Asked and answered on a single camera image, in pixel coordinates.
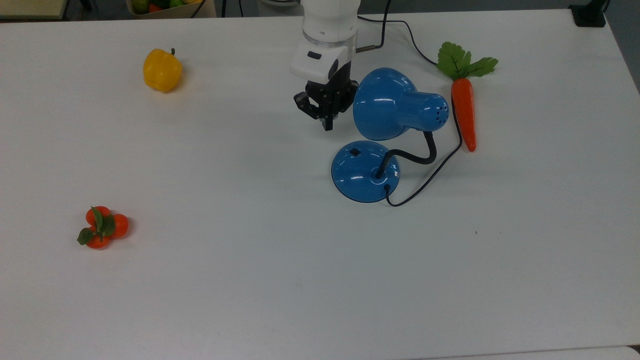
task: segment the blue desk lamp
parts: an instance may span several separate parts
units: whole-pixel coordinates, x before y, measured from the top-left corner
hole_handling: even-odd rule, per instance
[[[372,71],[360,83],[353,101],[353,120],[360,134],[382,141],[416,129],[424,133],[429,157],[389,150],[374,141],[352,142],[333,159],[333,183],[343,195],[358,202],[384,199],[399,181],[400,168],[394,155],[420,164],[434,162],[432,132],[444,126],[448,118],[449,107],[442,96],[416,91],[415,85],[394,69]]]

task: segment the carrot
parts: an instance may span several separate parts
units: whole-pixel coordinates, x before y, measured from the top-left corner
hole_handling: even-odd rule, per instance
[[[474,110],[474,89],[469,76],[484,76],[493,72],[498,60],[481,58],[471,63],[471,52],[464,51],[460,45],[445,42],[438,52],[436,67],[453,80],[451,101],[460,125],[462,139],[469,151],[476,149],[476,112]]]
[[[462,139],[470,152],[476,149],[476,112],[474,110],[474,89],[467,78],[459,78],[451,85],[451,101],[454,103],[456,118]]]

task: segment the black stand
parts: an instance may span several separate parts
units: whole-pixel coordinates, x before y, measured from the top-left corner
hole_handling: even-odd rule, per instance
[[[592,0],[587,5],[570,5],[573,21],[581,28],[604,28],[607,22],[602,13],[602,6],[607,0]]]

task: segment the black power cord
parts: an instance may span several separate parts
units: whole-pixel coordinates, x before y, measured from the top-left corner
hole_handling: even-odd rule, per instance
[[[376,21],[376,22],[382,22],[382,34],[380,36],[380,45],[369,45],[369,46],[359,47],[358,49],[356,49],[356,53],[362,53],[364,51],[379,49],[385,44],[385,30],[387,28],[387,15],[389,15],[389,6],[391,6],[391,0],[387,0],[387,6],[385,7],[385,15],[382,18],[382,20]],[[358,16],[358,19],[368,20],[361,16]]]
[[[451,151],[449,153],[449,155],[447,155],[447,157],[444,158],[444,160],[442,160],[442,162],[440,163],[438,168],[436,168],[436,170],[433,172],[433,174],[431,176],[429,176],[429,179],[427,179],[427,181],[425,181],[424,184],[422,184],[422,186],[418,190],[416,190],[415,193],[413,193],[411,196],[406,198],[404,201],[399,202],[397,204],[392,203],[391,200],[389,199],[389,190],[390,190],[391,187],[388,184],[386,184],[385,185],[385,198],[387,199],[387,204],[389,204],[389,205],[391,205],[393,207],[398,207],[398,206],[404,205],[407,202],[411,201],[411,199],[416,197],[421,191],[424,190],[424,188],[427,187],[427,185],[431,182],[431,180],[433,180],[433,178],[436,177],[436,175],[438,175],[438,173],[440,172],[442,167],[447,163],[447,161],[449,161],[449,159],[451,159],[451,156],[453,156],[453,154],[455,154],[460,149],[460,147],[462,147],[462,133],[460,132],[460,125],[458,124],[458,117],[456,116],[456,104],[453,102],[453,97],[451,97],[451,112],[453,112],[453,121],[456,123],[456,130],[458,131],[458,146],[456,146],[456,148],[453,149],[453,151]]]
[[[242,0],[238,0],[238,7],[240,8],[240,16],[244,17],[244,12],[242,10]],[[222,11],[220,12],[220,17],[227,16],[227,0],[222,0]]]
[[[202,8],[202,5],[204,5],[204,2],[206,0],[202,0],[200,2],[200,5],[198,5],[198,8],[196,9],[196,11],[193,12],[193,15],[191,16],[191,19],[193,19],[194,17],[196,17],[196,15],[198,15],[198,12],[200,11],[200,9]]]
[[[411,36],[411,42],[413,43],[413,47],[418,52],[418,54],[420,54],[420,56],[422,58],[424,58],[425,60],[427,60],[430,64],[436,65],[435,61],[429,59],[425,54],[422,53],[422,51],[420,51],[420,49],[418,48],[418,45],[416,45],[416,43],[415,43],[415,39],[413,37],[413,32],[411,31],[411,26],[409,26],[409,24],[407,24],[406,21],[404,21],[404,20],[386,20],[386,21],[385,20],[374,20],[374,19],[367,19],[366,17],[362,17],[362,16],[358,16],[358,19],[361,19],[361,20],[364,20],[364,21],[369,21],[369,22],[401,22],[401,23],[403,23],[406,26],[407,30],[409,30],[409,35]]]

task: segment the carrot leaves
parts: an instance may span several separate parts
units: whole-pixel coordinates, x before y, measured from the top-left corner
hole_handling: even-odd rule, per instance
[[[493,72],[496,64],[498,60],[494,58],[481,58],[471,63],[470,51],[465,51],[460,45],[445,42],[438,52],[436,67],[455,81],[469,76],[487,75]]]

